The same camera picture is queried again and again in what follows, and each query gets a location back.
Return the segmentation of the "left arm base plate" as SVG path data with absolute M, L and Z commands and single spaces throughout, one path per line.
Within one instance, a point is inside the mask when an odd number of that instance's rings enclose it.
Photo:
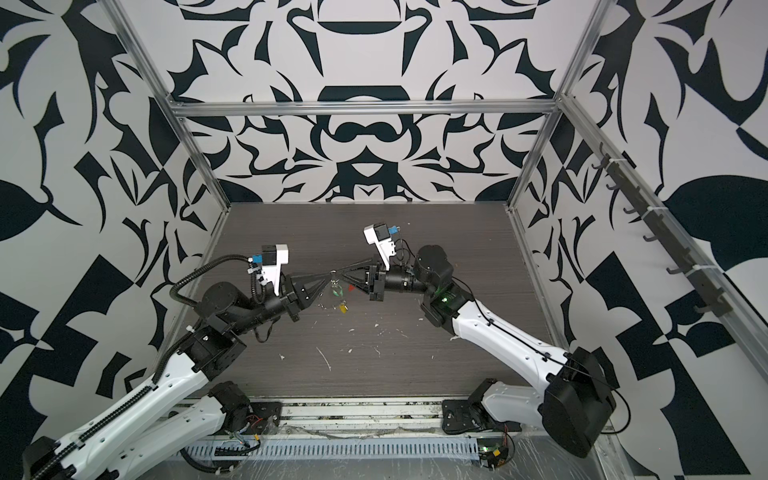
M 256 401 L 248 407 L 243 435 L 263 435 L 276 430 L 281 423 L 283 403 L 280 401 Z

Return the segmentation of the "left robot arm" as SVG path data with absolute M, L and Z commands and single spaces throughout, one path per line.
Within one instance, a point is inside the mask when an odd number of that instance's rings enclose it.
M 251 402 L 232 381 L 216 379 L 246 349 L 243 335 L 283 316 L 298 320 L 330 274 L 277 275 L 245 294 L 230 282 L 199 300 L 171 290 L 197 321 L 160 355 L 152 374 L 92 420 L 58 439 L 42 437 L 22 455 L 26 479 L 135 479 L 195 441 L 252 428 Z

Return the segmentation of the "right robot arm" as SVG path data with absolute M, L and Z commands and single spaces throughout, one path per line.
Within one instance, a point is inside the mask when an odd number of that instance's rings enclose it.
M 485 350 L 523 378 L 533 389 L 527 396 L 500 381 L 477 390 L 474 402 L 493 421 L 542 428 L 579 458 L 606 434 L 622 397 L 598 358 L 581 347 L 568 351 L 550 345 L 493 313 L 455 277 L 442 247 L 420 248 L 407 266 L 368 260 L 343 268 L 340 275 L 375 301 L 388 291 L 421 295 L 424 317 L 434 326 Z

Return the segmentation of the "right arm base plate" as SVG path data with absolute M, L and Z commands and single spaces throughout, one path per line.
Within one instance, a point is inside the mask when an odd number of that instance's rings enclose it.
M 441 429 L 447 435 L 461 435 L 492 431 L 495 421 L 484 407 L 470 400 L 443 400 L 441 402 Z

